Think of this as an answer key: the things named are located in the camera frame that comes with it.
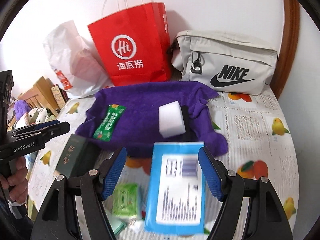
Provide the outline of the left hand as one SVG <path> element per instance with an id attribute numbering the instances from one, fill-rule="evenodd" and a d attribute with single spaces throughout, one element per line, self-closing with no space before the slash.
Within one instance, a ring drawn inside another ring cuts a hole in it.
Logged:
<path id="1" fill-rule="evenodd" d="M 1 184 L 3 189 L 9 190 L 10 200 L 23 204 L 28 196 L 28 181 L 26 179 L 28 169 L 26 167 L 25 157 L 21 156 L 15 160 L 16 172 L 5 179 L 1 175 Z"/>

